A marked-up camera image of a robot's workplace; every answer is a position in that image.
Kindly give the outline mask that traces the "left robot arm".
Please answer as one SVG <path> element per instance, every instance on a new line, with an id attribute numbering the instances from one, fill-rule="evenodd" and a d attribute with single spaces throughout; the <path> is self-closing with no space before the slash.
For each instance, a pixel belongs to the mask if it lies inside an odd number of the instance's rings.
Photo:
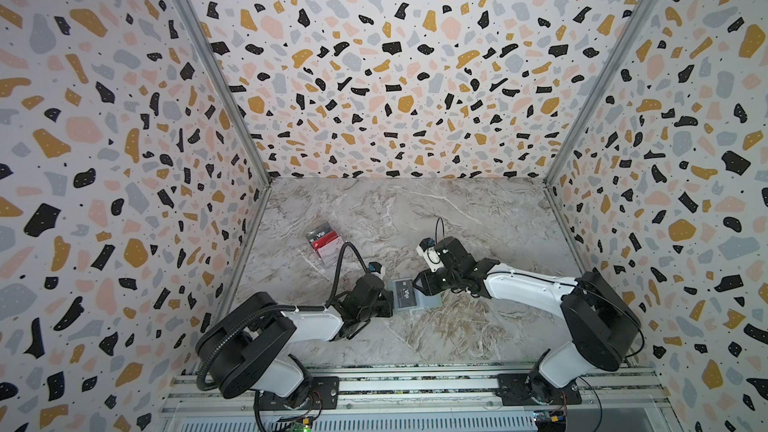
<path id="1" fill-rule="evenodd" d="M 287 346 L 351 340 L 373 319 L 393 313 L 394 293 L 376 273 L 365 274 L 352 291 L 323 306 L 279 304 L 266 292 L 256 293 L 196 344 L 196 386 L 217 390 L 225 399 L 256 390 L 295 409 L 310 397 L 314 378 L 298 358 L 283 353 Z"/>

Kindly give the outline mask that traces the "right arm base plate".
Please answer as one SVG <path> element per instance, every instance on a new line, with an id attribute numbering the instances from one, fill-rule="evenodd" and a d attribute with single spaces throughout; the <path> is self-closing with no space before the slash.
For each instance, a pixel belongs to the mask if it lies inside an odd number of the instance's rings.
<path id="1" fill-rule="evenodd" d="M 564 388 L 555 388 L 539 375 L 508 373 L 497 376 L 498 396 L 504 406 L 570 406 L 580 405 L 582 397 L 572 381 Z"/>

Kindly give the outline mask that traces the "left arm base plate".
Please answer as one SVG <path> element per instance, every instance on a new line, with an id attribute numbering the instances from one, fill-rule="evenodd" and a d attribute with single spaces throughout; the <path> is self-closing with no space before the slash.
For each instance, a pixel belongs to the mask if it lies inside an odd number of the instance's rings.
<path id="1" fill-rule="evenodd" d="M 262 392 L 254 401 L 254 408 L 269 412 L 335 410 L 339 398 L 339 384 L 338 376 L 312 377 L 304 380 L 285 398 L 272 392 Z"/>

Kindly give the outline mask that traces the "grey VIP card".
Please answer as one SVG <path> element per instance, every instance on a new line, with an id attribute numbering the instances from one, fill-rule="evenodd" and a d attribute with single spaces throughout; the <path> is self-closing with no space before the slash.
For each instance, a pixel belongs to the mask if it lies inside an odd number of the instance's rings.
<path id="1" fill-rule="evenodd" d="M 401 279 L 393 282 L 395 306 L 398 309 L 413 308 L 418 305 L 415 289 L 412 281 L 409 279 Z"/>

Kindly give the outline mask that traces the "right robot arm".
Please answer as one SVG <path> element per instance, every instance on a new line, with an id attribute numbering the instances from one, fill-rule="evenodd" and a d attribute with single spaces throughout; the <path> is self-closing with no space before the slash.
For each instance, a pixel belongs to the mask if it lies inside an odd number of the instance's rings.
<path id="1" fill-rule="evenodd" d="M 565 343 L 542 353 L 524 381 L 523 396 L 542 405 L 561 399 L 585 373 L 617 371 L 642 335 L 638 317 L 598 272 L 554 277 L 496 259 L 476 260 L 455 237 L 439 242 L 426 238 L 416 251 L 427 269 L 416 276 L 413 287 L 426 296 L 468 292 L 521 303 L 565 322 Z"/>

